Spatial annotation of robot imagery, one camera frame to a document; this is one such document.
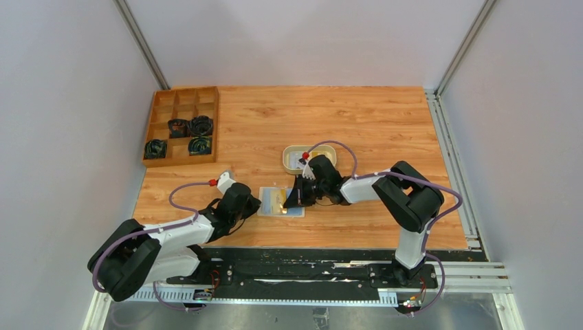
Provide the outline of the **aluminium frame post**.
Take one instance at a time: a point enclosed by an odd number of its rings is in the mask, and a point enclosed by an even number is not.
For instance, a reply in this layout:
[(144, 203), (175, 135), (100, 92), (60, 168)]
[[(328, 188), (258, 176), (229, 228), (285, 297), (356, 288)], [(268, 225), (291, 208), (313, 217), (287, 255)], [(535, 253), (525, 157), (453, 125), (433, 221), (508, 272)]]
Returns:
[(140, 25), (135, 18), (132, 9), (126, 0), (113, 0), (114, 5), (118, 9), (118, 12), (126, 24), (129, 32), (135, 41), (139, 51), (142, 54), (143, 59), (145, 60), (150, 72), (152, 73), (156, 83), (158, 84), (160, 89), (169, 90), (171, 88), (170, 84), (168, 83), (162, 68), (158, 64), (153, 51), (151, 50), (148, 41), (146, 40)]
[(449, 84), (451, 83), (454, 75), (456, 74), (459, 66), (463, 62), (466, 54), (469, 52), (471, 46), (478, 37), (483, 25), (489, 19), (492, 10), (496, 7), (497, 0), (485, 0), (474, 20), (472, 21), (468, 31), (465, 33), (463, 40), (461, 41), (457, 51), (455, 52), (450, 64), (445, 70), (444, 74), (439, 81), (439, 84), (434, 90), (434, 95), (436, 98), (440, 98), (447, 90)]

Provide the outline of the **beige leather card holder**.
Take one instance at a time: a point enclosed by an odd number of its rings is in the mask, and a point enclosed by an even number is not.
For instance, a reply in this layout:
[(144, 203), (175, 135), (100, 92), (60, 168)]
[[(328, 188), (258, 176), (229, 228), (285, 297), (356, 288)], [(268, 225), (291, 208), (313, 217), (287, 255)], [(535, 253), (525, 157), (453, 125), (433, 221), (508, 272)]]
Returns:
[(304, 208), (287, 209), (283, 207), (291, 191), (291, 188), (260, 187), (259, 199), (261, 205), (257, 215), (262, 217), (304, 217)]

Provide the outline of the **left aluminium frame post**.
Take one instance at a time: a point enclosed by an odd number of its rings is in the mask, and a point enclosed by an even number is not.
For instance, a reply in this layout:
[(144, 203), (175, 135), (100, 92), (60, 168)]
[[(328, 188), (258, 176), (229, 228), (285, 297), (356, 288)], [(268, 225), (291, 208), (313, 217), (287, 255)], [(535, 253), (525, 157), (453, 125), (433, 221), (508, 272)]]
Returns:
[(150, 72), (152, 73), (156, 83), (158, 84), (160, 89), (169, 90), (171, 88), (170, 84), (168, 83), (162, 68), (158, 64), (153, 51), (151, 50), (148, 41), (146, 40), (140, 25), (135, 18), (132, 9), (126, 0), (113, 0), (114, 5), (118, 9), (118, 12), (126, 24), (129, 32), (135, 41), (139, 51), (142, 54), (143, 59), (145, 60)]

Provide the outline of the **aluminium front rail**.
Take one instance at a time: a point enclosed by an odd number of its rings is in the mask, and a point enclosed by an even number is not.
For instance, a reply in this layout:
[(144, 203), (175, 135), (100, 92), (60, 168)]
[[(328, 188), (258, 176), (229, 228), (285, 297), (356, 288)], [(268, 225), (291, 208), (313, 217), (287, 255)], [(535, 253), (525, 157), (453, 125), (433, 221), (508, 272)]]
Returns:
[(409, 287), (377, 277), (388, 264), (352, 264), (360, 278), (331, 276), (328, 280), (272, 280), (225, 277), (216, 290), (200, 285), (159, 283), (139, 288), (128, 302), (166, 303), (178, 308), (200, 305), (312, 305), (421, 309), (439, 294), (509, 294), (512, 289), (501, 265), (436, 261), (427, 264)]

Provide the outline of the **rolled dark belt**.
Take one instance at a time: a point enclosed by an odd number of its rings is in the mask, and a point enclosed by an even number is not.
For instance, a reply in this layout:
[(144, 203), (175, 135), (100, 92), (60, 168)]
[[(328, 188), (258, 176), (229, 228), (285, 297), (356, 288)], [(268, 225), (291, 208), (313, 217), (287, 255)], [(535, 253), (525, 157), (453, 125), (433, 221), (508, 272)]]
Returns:
[(213, 119), (206, 115), (198, 115), (187, 122), (187, 132), (190, 136), (209, 136), (214, 129)]
[(144, 159), (156, 160), (164, 159), (167, 152), (167, 141), (152, 139), (144, 145)]
[(188, 143), (188, 153), (190, 156), (211, 154), (212, 138), (204, 135), (192, 137)]
[(185, 119), (171, 119), (167, 123), (169, 138), (187, 138), (188, 137), (188, 121)]

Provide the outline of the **wooden compartment organizer box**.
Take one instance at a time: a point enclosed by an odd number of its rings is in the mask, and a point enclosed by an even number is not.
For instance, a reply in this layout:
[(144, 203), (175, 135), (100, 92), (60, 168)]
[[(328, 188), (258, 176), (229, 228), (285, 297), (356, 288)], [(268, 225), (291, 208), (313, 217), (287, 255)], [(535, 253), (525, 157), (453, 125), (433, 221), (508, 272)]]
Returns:
[(145, 167), (216, 162), (219, 99), (217, 87), (156, 91), (143, 148)]

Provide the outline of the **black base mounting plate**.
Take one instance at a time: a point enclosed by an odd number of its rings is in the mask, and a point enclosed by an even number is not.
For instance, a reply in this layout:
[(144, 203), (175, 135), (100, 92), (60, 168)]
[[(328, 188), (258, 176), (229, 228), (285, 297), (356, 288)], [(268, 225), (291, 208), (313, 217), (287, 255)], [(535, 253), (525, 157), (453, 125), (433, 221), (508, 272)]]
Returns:
[(428, 260), (416, 275), (407, 279), (393, 272), (394, 250), (211, 247), (206, 249), (206, 254), (210, 264), (205, 274), (172, 277), (162, 283), (200, 285), (214, 291), (227, 276), (276, 281), (326, 281), (331, 276), (354, 279), (361, 275), (348, 269), (352, 264), (386, 263), (388, 267), (378, 270), (377, 277), (398, 287), (409, 287), (419, 279), (427, 264), (433, 262)]

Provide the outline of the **right aluminium frame post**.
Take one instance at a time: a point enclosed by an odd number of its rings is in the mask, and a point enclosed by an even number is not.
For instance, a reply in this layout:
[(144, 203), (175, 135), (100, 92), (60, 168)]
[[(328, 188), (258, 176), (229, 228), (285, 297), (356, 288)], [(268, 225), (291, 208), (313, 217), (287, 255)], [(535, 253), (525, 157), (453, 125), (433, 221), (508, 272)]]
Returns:
[(459, 66), (463, 62), (466, 54), (469, 52), (471, 46), (478, 37), (483, 25), (489, 19), (492, 10), (496, 7), (497, 0), (485, 0), (474, 20), (472, 21), (468, 31), (465, 33), (463, 40), (461, 41), (457, 51), (455, 52), (450, 64), (445, 70), (444, 74), (439, 81), (439, 84), (434, 90), (434, 95), (436, 98), (440, 98), (447, 90), (449, 84), (451, 83), (454, 75), (456, 74)]

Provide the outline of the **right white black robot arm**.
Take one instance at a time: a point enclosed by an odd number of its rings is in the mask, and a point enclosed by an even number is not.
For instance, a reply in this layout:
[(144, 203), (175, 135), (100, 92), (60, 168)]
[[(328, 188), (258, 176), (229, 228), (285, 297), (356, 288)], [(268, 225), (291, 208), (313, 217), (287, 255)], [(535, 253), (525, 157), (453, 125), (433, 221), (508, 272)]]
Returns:
[(392, 263), (396, 275), (412, 278), (426, 261), (423, 242), (428, 224), (444, 203), (438, 188), (429, 186), (409, 163), (399, 161), (386, 174), (373, 173), (361, 179), (341, 176), (324, 155), (305, 162), (308, 175), (297, 175), (284, 209), (314, 205), (326, 197), (333, 205), (349, 206), (380, 201), (401, 227)]

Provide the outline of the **cards in tray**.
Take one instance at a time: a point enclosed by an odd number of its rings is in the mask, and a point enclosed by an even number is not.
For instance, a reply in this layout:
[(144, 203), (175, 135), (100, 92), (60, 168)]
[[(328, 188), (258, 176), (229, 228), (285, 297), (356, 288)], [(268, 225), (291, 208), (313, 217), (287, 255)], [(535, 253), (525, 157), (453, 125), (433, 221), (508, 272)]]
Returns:
[[(309, 158), (313, 158), (313, 157), (316, 157), (319, 155), (326, 156), (332, 162), (332, 164), (336, 164), (335, 155), (333, 153), (329, 153), (326, 151), (312, 151), (309, 154)], [(289, 152), (284, 157), (283, 164), (286, 168), (291, 169), (291, 170), (301, 169), (303, 167), (302, 163), (300, 162), (300, 160), (302, 158), (303, 158), (302, 151), (292, 151), (292, 152)]]

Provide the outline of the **beige oval plastic tray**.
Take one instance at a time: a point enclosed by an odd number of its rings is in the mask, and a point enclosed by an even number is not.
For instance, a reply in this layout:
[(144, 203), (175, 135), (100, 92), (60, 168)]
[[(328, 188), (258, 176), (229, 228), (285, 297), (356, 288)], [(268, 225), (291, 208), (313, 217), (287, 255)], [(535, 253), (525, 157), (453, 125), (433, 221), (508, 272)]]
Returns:
[[(304, 158), (304, 153), (310, 148), (309, 145), (290, 145), (283, 150), (282, 164), (288, 174), (299, 175), (303, 172), (304, 164), (301, 162), (301, 159)], [(325, 155), (333, 165), (337, 163), (336, 150), (328, 144), (323, 144), (312, 149), (305, 162), (307, 163), (318, 155)]]

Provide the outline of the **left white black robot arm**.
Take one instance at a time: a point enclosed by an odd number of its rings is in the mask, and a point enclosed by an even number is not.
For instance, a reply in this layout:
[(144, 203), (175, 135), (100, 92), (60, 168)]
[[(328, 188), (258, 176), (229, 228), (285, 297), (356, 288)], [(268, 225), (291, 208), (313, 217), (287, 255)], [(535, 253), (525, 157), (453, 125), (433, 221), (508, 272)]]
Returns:
[(251, 189), (232, 183), (203, 210), (158, 225), (123, 221), (89, 259), (93, 288), (121, 302), (143, 285), (192, 276), (204, 263), (202, 245), (228, 236), (261, 207)]

